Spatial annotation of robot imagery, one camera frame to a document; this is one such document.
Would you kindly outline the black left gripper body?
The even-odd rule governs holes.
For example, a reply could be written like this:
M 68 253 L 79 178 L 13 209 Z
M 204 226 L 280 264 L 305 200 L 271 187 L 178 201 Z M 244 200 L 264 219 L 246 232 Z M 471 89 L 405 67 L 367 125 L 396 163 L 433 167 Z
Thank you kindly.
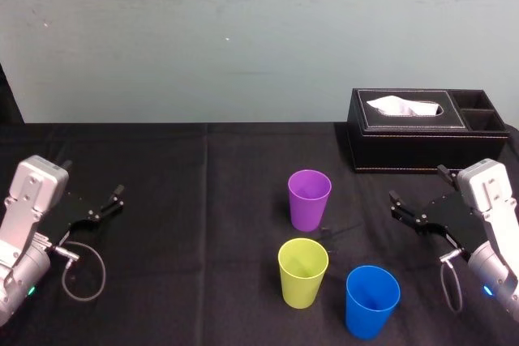
M 51 243 L 59 243 L 74 229 L 90 227 L 100 221 L 101 214 L 93 205 L 77 194 L 67 193 L 45 214 L 40 222 L 40 234 Z

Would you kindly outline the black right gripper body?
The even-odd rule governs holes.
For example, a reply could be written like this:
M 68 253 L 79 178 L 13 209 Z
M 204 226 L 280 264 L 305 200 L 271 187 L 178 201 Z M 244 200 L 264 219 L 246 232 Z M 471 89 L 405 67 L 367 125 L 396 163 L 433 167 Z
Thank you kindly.
M 454 249 L 461 249 L 463 259 L 487 241 L 482 221 L 467 206 L 460 192 L 442 195 L 431 200 L 417 219 L 418 234 L 436 234 L 443 237 Z

